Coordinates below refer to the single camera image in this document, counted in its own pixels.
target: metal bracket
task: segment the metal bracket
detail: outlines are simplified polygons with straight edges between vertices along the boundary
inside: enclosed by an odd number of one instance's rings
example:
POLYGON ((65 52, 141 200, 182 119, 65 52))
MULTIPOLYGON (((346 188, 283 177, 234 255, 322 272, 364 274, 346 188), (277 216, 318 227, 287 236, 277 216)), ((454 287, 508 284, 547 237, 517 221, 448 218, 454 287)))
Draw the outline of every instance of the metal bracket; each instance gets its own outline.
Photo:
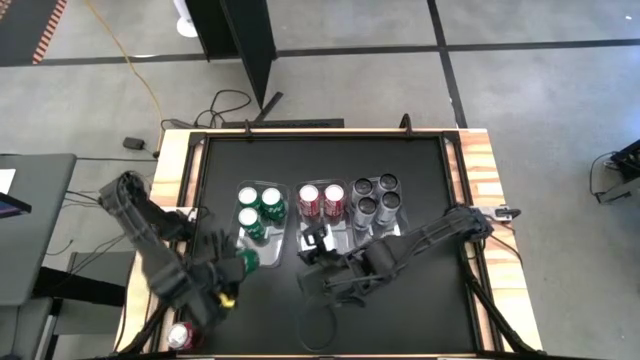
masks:
POLYGON ((482 215, 489 217, 491 220, 499 222, 511 222, 522 213, 519 209, 511 209, 507 205, 471 207, 480 210, 482 215))
POLYGON ((253 132, 251 131, 251 125, 249 124, 249 120, 244 121, 244 135, 249 140, 253 140, 253 132))
POLYGON ((413 136, 413 126, 411 125, 411 117, 409 114, 402 115, 402 120, 400 120, 400 129, 406 129, 405 134, 407 136, 413 136))

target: black floor line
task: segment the black floor line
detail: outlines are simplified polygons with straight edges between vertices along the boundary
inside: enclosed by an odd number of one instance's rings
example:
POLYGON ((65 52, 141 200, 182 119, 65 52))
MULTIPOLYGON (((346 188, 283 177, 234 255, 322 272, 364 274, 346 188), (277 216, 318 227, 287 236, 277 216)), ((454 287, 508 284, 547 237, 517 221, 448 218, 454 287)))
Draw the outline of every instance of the black floor line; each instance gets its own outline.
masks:
MULTIPOLYGON (((343 48, 315 48, 315 49, 287 49, 278 50, 278 57, 305 57, 305 56, 335 56, 335 55, 367 55, 367 54, 410 54, 431 52, 473 52, 473 51, 505 51, 505 50, 544 50, 544 49, 581 49, 640 46, 640 39, 617 40, 583 40, 583 41, 548 41, 529 43, 502 43, 502 44, 456 44, 456 45, 389 45, 389 46, 363 46, 343 48)), ((211 60, 238 59, 237 56, 219 57, 211 60)), ((198 61, 206 60, 204 54, 172 54, 153 55, 145 57, 131 56, 131 62, 136 64, 170 62, 170 61, 198 61)), ((44 59, 38 65, 33 65, 20 60, 16 62, 0 63, 1 67, 20 66, 65 66, 65 65, 100 65, 100 64, 124 64, 123 56, 105 56, 92 58, 61 58, 44 59)))
MULTIPOLYGON (((153 56, 129 56, 134 64, 158 63, 169 61, 198 61, 206 60, 204 54, 173 54, 153 56)), ((36 66, 65 66, 65 65, 99 65, 99 64, 126 64, 124 56, 105 56, 95 58, 68 58, 68 59, 44 59, 36 66)))
POLYGON ((468 127, 467 119, 464 116, 462 99, 460 98, 458 83, 456 82, 456 76, 453 72, 451 57, 449 56, 449 52, 447 50, 447 41, 444 37, 444 29, 442 27, 442 21, 440 20, 440 13, 438 12, 436 0, 427 0, 427 4, 429 5, 431 23, 433 24, 433 31, 436 36, 436 43, 438 44, 440 52, 440 62, 442 63, 444 79, 447 83, 447 90, 449 91, 449 98, 451 99, 451 106, 453 107, 456 124, 458 124, 458 127, 466 128, 468 127))
POLYGON ((409 54, 438 51, 437 45, 391 45, 361 46, 316 49, 278 50, 278 57, 331 56, 331 55, 367 55, 367 54, 409 54))
POLYGON ((502 44, 462 44, 447 45, 449 52, 463 51, 504 51, 504 50, 544 50, 544 49, 580 49, 615 46, 639 46, 640 39, 613 40, 579 40, 579 41, 544 41, 528 43, 502 44))

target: yellow cable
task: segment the yellow cable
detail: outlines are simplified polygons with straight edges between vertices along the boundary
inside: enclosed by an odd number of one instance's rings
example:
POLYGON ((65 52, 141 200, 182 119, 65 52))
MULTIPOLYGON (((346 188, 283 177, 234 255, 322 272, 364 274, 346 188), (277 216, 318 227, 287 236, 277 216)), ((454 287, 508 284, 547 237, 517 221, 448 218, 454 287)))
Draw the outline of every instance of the yellow cable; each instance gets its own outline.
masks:
MULTIPOLYGON (((98 21, 100 21, 102 26, 104 26, 105 30, 107 30, 109 35, 111 35, 111 38, 116 43, 116 45, 118 45, 118 48, 120 48, 120 52, 122 52, 122 56, 124 56, 124 59, 127 61, 127 64, 129 65, 129 68, 131 68, 131 71, 133 71, 133 73, 136 75, 136 77, 138 79, 140 79, 140 81, 142 81, 144 86, 147 88, 147 91, 149 92, 149 95, 151 95, 151 98, 153 99, 153 104, 156 106, 156 110, 158 112, 158 116, 160 117, 160 121, 164 120, 164 116, 162 115, 162 110, 160 109, 160 103, 158 102, 158 99, 156 98, 156 95, 153 93, 153 90, 151 90, 151 86, 149 86, 147 81, 142 76, 140 76, 140 74, 138 74, 138 72, 136 71, 136 68, 131 63, 131 60, 129 60, 129 55, 127 55, 127 52, 124 50, 124 47, 122 47, 122 44, 120 44, 120 41, 118 41, 116 36, 113 34, 113 31, 111 31, 111 28, 109 27, 107 22, 104 21, 102 16, 100 16, 98 11, 93 7, 93 5, 91 4, 91 1, 90 0, 84 0, 84 2, 85 2, 85 4, 87 4, 87 6, 89 7, 89 9, 93 13, 93 15, 96 17, 96 19, 98 19, 98 21)), ((158 139, 158 147, 156 149, 158 151, 160 151, 161 142, 162 142, 162 132, 160 133, 160 137, 158 139)))

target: wooden platform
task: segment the wooden platform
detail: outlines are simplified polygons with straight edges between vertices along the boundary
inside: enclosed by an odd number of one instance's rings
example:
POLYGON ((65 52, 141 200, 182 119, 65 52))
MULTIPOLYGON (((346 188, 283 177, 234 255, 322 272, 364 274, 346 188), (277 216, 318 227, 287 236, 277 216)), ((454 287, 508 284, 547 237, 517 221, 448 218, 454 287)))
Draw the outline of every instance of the wooden platform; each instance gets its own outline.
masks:
MULTIPOLYGON (((183 169, 188 148, 188 140, 192 130, 168 130, 162 142, 161 155, 158 161, 151 200, 160 206, 175 207, 178 201, 183 169)), ((255 132, 402 132, 403 129, 257 129, 255 132)), ((500 185, 500 177, 493 157, 493 150, 489 140, 489 134, 484 129, 415 129, 417 132, 432 131, 458 131, 464 155, 467 177, 470 182, 471 195, 474 205, 501 205, 505 203, 504 194, 500 185)), ((212 133, 242 133, 244 130, 208 130, 212 133)), ((456 198, 462 202, 462 188, 457 171, 453 146, 447 146, 450 160, 452 178, 456 198)), ((195 181, 199 169, 199 159, 202 147, 196 147, 192 176, 186 196, 186 206, 192 206, 195 193, 195 181)), ((495 225, 494 235, 511 246, 517 248, 515 237, 510 230, 495 225)), ((496 305, 509 321, 511 326, 519 333, 522 339, 530 346, 541 349, 540 337, 531 308, 527 285, 522 267, 517 257, 505 249, 501 244, 487 239, 484 251, 487 260, 487 269, 490 276, 493 297, 496 305)), ((147 316, 155 309, 156 299, 149 293, 146 280, 141 272, 142 263, 140 257, 136 262, 129 280, 127 291, 127 320, 120 348, 124 348, 131 342, 135 334, 142 328, 147 316)), ((486 313, 476 301, 480 317, 483 343, 485 349, 493 349, 491 344, 491 332, 486 313)), ((166 330, 173 322, 173 312, 169 311, 165 318, 166 330)), ((163 334, 160 350, 166 350, 163 334)))

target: concrete floor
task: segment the concrete floor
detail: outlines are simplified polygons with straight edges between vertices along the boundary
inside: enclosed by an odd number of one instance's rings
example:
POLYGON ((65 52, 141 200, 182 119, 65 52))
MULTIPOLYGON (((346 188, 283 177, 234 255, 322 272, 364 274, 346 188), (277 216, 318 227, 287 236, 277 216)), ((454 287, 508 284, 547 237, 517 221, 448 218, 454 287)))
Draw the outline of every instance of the concrete floor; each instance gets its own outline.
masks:
MULTIPOLYGON (((429 45, 426 1, 269 0, 279 49, 429 45)), ((159 0, 95 0, 130 54, 200 51, 174 31, 177 15, 159 0)), ((448 0, 437 2, 450 44, 640 37, 636 1, 448 0)), ((47 58, 117 56, 81 0, 69 0, 47 58)), ((640 202, 600 206, 589 195, 591 161, 640 138, 640 47, 452 53, 470 127, 488 128, 542 343, 558 355, 637 359, 640 353, 640 202)), ((249 91, 238 61, 139 64, 166 118, 191 120, 220 89, 249 91)), ((269 119, 344 117, 348 127, 455 127, 435 53, 281 58, 267 97, 285 97, 269 119)), ((126 135, 155 148, 158 119, 126 65, 0 69, 2 152, 70 151, 80 156, 146 157, 121 147, 126 135)), ((242 101, 222 99, 220 108, 242 101)), ((253 118, 255 104, 230 120, 253 118)), ((71 188, 93 190, 125 169, 152 163, 80 162, 71 188)), ((599 169, 596 186, 615 174, 599 169)), ((64 269, 119 228, 98 210, 68 208, 45 264, 64 269)), ((120 243, 114 251, 130 249, 120 243)), ((56 358, 108 353, 114 335, 64 337, 56 358)))

